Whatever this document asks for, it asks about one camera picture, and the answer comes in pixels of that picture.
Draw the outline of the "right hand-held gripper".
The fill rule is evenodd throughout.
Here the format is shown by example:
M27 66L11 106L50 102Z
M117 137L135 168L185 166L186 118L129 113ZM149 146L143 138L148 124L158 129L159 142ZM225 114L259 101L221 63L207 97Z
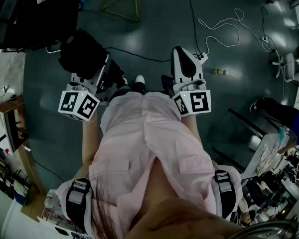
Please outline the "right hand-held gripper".
M173 86L175 95L172 99L182 117L211 112L211 93L202 80L200 60L185 48L175 47L172 51L172 75L178 83Z

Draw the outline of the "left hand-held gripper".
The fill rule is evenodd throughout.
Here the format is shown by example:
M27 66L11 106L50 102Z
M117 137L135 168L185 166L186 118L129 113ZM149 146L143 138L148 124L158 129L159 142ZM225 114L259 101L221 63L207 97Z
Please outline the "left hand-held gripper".
M62 92L58 112L68 118L81 121L90 121L100 101L83 85L93 82L98 89L102 89L107 81L108 71L111 64L111 54L107 53L105 64L96 72L95 81L78 77L76 73L71 74L71 82Z

